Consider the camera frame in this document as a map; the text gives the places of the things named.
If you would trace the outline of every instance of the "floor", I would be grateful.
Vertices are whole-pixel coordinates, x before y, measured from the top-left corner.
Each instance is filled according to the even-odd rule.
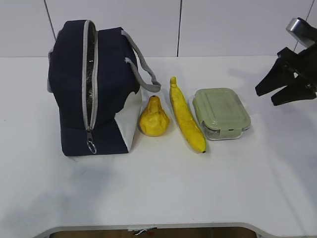
[[[113,231],[78,231],[58,232],[51,238],[134,238],[134,232],[127,230]],[[190,229],[155,229],[139,235],[140,238],[256,238],[256,234],[246,228],[190,228]]]

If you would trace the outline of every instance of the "insulated lunch bag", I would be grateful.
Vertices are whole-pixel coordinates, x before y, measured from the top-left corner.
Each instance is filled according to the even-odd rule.
[[[134,51],[152,84],[142,80]],[[48,90],[59,108],[63,153],[128,153],[142,105],[140,86],[160,90],[131,37],[121,27],[96,31],[92,21],[68,21],[49,60]]]

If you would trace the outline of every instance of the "zipper pull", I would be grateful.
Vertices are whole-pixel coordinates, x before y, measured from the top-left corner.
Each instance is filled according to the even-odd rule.
[[[91,129],[88,128],[86,130],[86,132],[87,132],[87,145],[88,145],[88,148],[91,151],[91,153],[96,154],[97,153],[97,149],[96,149],[96,147],[95,147],[95,145],[93,143],[93,134],[91,132]]]

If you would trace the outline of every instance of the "food container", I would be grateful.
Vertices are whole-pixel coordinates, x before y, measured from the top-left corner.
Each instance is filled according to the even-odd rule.
[[[200,89],[193,100],[197,120],[209,140],[239,138],[251,119],[238,95],[229,88]]]

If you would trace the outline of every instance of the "yellow pear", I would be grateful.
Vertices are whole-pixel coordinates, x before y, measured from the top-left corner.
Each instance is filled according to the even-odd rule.
[[[145,135],[160,136],[166,132],[169,118],[163,110],[158,96],[151,96],[140,116],[140,128]]]

